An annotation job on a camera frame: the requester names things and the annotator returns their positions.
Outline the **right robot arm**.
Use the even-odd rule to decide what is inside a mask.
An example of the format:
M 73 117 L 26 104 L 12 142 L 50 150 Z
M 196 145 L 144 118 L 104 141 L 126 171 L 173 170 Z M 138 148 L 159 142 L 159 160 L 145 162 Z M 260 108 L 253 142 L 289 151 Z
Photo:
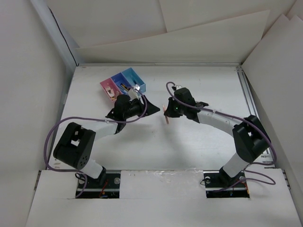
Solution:
M 168 92 L 171 96 L 164 112 L 166 117 L 185 116 L 196 123 L 212 126 L 232 136 L 236 152 L 220 168 L 216 180 L 221 190 L 241 183 L 240 172 L 249 165 L 256 164 L 255 160 L 271 146 L 259 118 L 255 115 L 240 118 L 209 109 L 208 103 L 197 102 L 186 87 L 172 84 Z

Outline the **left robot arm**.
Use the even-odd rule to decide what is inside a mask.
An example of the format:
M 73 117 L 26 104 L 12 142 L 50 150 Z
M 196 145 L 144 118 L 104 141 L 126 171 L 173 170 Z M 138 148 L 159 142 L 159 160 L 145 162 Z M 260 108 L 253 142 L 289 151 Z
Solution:
M 54 148 L 53 156 L 86 174 L 94 187 L 101 187 L 106 180 L 106 169 L 90 158 L 94 142 L 119 133 L 131 117 L 146 117 L 159 111 L 160 108 L 150 103 L 146 96 L 142 100 L 132 100 L 128 95 L 119 95 L 114 108 L 106 116 L 114 122 L 93 121 L 88 126 L 69 123 Z

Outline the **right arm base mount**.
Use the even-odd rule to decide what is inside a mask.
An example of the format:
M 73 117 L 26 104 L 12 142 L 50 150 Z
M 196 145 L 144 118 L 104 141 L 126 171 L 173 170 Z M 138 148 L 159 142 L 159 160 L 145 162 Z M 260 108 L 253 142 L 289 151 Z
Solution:
M 225 181 L 221 178 L 221 174 L 218 170 L 208 170 L 203 171 L 203 179 L 200 184 L 205 187 L 205 194 L 208 199 L 249 198 L 250 193 L 246 182 L 242 181 L 235 184 L 243 178 L 245 178 L 245 174 L 242 171 L 234 178 Z

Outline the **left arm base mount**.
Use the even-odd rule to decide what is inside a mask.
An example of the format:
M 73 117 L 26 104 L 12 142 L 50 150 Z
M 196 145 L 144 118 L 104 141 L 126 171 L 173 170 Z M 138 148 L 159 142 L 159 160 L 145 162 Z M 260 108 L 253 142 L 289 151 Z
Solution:
M 107 171 L 103 184 L 99 184 L 91 177 L 85 177 L 83 174 L 75 173 L 78 180 L 75 193 L 76 199 L 119 199 L 121 171 Z

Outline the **yellow utility knife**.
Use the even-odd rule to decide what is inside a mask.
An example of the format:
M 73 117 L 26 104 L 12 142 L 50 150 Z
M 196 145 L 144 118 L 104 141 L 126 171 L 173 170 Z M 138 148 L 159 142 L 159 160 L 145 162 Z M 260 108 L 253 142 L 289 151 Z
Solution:
M 123 83 L 120 84 L 120 86 L 126 90 L 127 92 L 130 90 L 126 85 L 124 85 Z

